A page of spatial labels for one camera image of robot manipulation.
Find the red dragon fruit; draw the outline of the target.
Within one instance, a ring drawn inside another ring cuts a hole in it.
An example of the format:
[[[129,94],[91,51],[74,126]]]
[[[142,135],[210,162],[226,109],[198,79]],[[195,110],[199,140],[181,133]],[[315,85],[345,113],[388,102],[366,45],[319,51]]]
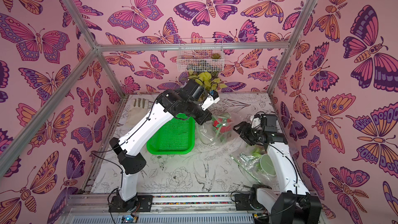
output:
[[[233,129],[232,123],[233,121],[231,118],[216,118],[212,125],[215,130],[216,137],[220,140],[224,140],[231,136]]]

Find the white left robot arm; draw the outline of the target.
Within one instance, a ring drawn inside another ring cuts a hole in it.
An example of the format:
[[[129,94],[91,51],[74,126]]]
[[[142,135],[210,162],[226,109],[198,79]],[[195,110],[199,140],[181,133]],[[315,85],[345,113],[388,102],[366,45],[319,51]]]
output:
[[[162,92],[155,99],[149,113],[135,127],[124,136],[110,140],[109,143],[122,169],[121,187],[109,205],[110,213],[135,211],[139,208],[137,181],[140,171],[146,165],[140,151],[149,139],[179,114],[192,117],[200,125],[210,121],[212,114],[209,107],[219,100],[217,91],[207,92],[203,86],[191,79],[182,88]]]

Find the clear zip-top bag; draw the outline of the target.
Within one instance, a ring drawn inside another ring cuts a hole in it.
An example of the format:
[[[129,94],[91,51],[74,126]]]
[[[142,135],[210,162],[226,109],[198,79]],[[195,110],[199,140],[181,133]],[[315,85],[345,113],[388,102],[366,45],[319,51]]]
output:
[[[236,113],[212,115],[211,120],[202,125],[195,124],[195,134],[204,145],[222,146],[238,137],[234,126],[242,120],[242,117]]]

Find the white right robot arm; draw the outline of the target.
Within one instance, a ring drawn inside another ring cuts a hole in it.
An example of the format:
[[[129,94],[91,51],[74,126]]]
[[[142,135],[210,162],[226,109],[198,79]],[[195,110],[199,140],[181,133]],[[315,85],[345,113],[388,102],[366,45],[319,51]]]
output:
[[[253,185],[249,200],[253,208],[265,209],[257,219],[262,224],[317,224],[322,206],[301,180],[288,142],[277,129],[277,116],[258,112],[251,122],[242,121],[233,130],[248,145],[262,146],[270,157],[279,193],[270,186]]]

